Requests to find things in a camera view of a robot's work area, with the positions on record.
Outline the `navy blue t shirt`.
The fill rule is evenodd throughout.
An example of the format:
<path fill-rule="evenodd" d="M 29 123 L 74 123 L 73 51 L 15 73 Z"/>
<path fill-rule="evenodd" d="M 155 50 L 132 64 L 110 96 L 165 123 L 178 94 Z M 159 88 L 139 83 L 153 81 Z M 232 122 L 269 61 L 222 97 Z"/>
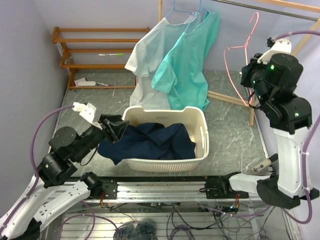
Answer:
<path fill-rule="evenodd" d="M 117 165 L 124 159 L 194 159 L 195 147 L 184 124 L 174 123 L 165 127 L 160 123 L 149 122 L 129 125 L 116 143 L 103 140 L 97 153 Z"/>

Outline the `pink wire hanger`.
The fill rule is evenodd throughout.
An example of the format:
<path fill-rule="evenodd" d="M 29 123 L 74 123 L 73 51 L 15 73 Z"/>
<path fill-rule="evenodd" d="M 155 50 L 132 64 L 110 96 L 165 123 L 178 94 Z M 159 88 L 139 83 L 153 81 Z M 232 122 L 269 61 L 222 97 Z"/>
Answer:
<path fill-rule="evenodd" d="M 259 19 L 260 19 L 260 14 L 258 12 L 255 12 L 249 21 L 249 24 L 252 24 L 252 27 L 251 27 L 250 32 L 249 32 L 248 36 L 246 37 L 246 40 L 244 41 L 244 43 L 242 45 L 226 47 L 223 52 L 223 60 L 224 60 L 225 70 L 226 70 L 228 79 L 231 83 L 231 86 L 233 87 L 233 89 L 235 90 L 235 93 L 239 97 L 240 102 L 245 107 L 248 107 L 248 108 L 252 104 L 253 100 L 251 98 L 249 100 L 245 100 L 244 97 L 240 94 L 238 88 L 236 87 L 236 84 L 234 83 L 234 81 L 231 77 L 227 53 L 232 52 L 232 51 L 240 51 L 241 50 L 241 51 L 243 51 L 243 55 L 240 57 L 241 63 L 244 63 L 245 66 L 249 64 L 248 45 L 249 45 L 249 42 L 251 40 L 253 33 L 255 32 L 255 29 L 257 27 Z"/>

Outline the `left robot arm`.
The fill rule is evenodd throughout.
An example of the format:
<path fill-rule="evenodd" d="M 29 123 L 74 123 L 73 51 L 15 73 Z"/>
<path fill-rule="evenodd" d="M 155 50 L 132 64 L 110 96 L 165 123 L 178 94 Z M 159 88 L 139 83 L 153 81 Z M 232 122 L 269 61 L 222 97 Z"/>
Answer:
<path fill-rule="evenodd" d="M 130 124 L 121 115 L 100 116 L 97 126 L 82 134 L 70 127 L 58 129 L 49 141 L 50 152 L 36 168 L 36 175 L 11 209 L 0 219 L 2 240 L 36 240 L 55 218 L 76 203 L 96 199 L 103 192 L 103 182 L 93 172 L 86 172 L 63 194 L 48 202 L 49 196 L 77 171 L 80 163 L 94 148 L 106 140 L 118 142 Z"/>

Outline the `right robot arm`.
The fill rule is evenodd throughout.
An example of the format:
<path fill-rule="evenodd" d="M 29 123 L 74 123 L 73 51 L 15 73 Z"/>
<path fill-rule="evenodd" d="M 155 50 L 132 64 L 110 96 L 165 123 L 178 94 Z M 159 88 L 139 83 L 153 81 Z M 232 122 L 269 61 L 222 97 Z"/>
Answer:
<path fill-rule="evenodd" d="M 288 53 L 275 53 L 266 63 L 256 53 L 241 69 L 241 85 L 253 88 L 276 138 L 278 173 L 248 175 L 237 173 L 220 186 L 221 194 L 233 197 L 238 191 L 258 195 L 270 206 L 292 209 L 301 200 L 320 196 L 308 177 L 303 144 L 312 126 L 310 103 L 294 94 L 304 70 L 298 59 Z"/>

